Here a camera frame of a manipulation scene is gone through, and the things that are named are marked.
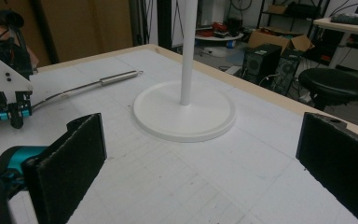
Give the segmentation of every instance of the computer tower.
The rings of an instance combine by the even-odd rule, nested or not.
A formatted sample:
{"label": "computer tower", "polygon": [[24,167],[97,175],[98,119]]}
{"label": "computer tower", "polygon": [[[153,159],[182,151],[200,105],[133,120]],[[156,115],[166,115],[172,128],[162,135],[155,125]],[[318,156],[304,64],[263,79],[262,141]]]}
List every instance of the computer tower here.
{"label": "computer tower", "polygon": [[304,52],[297,49],[286,49],[278,63],[277,76],[273,78],[271,90],[286,95],[295,78],[301,56]]}
{"label": "computer tower", "polygon": [[242,78],[258,86],[268,88],[280,60],[282,47],[273,44],[263,44],[246,52]]}

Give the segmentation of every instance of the black chair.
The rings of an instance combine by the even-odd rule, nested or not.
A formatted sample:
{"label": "black chair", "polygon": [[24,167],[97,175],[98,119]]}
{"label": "black chair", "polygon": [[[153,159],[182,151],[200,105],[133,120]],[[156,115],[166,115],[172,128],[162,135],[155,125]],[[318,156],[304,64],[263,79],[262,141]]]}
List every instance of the black chair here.
{"label": "black chair", "polygon": [[358,77],[331,68],[310,68],[298,81],[310,91],[314,107],[324,110],[327,105],[342,105],[358,101]]}

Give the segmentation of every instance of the white table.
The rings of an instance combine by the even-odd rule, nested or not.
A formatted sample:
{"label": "white table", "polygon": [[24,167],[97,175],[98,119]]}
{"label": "white table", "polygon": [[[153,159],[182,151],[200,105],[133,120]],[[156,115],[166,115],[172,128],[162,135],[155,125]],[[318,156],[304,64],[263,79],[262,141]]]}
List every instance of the white table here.
{"label": "white table", "polygon": [[[108,159],[69,223],[358,223],[295,158],[302,114],[313,108],[195,62],[194,81],[236,104],[234,127],[188,144],[139,128],[133,101],[155,84],[179,80],[180,62],[180,55],[147,45],[41,68],[31,78],[35,103],[101,77],[144,73],[42,106],[20,130],[0,121],[0,154],[48,146],[68,121],[99,112]],[[27,192],[10,207],[18,223],[36,223]]]}
{"label": "white table", "polygon": [[313,23],[324,29],[344,32],[344,36],[342,36],[341,41],[337,46],[336,52],[334,53],[333,58],[331,59],[331,62],[329,64],[330,68],[336,68],[338,60],[341,59],[343,55],[343,50],[347,46],[348,38],[351,36],[351,34],[358,35],[358,25],[331,22],[330,18],[322,18],[314,21]]}

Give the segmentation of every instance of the black foam pad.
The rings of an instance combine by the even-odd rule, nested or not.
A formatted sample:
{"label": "black foam pad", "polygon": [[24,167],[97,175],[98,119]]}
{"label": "black foam pad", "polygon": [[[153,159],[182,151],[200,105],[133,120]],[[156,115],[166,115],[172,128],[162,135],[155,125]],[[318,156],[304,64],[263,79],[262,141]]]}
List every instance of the black foam pad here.
{"label": "black foam pad", "polygon": [[358,218],[358,134],[340,120],[306,113],[296,157]]}
{"label": "black foam pad", "polygon": [[101,115],[67,124],[68,132],[21,168],[38,222],[66,223],[106,159]]}

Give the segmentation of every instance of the white stand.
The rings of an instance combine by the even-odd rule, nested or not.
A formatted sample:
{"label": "white stand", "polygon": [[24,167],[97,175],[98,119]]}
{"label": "white stand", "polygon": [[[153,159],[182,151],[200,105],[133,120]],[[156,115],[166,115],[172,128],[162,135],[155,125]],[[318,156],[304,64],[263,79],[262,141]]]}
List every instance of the white stand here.
{"label": "white stand", "polygon": [[191,85],[197,2],[186,1],[182,85],[168,82],[153,86],[142,92],[133,105],[134,116],[142,128],[175,142],[215,138],[227,132],[235,121],[235,106],[229,98],[201,84]]}

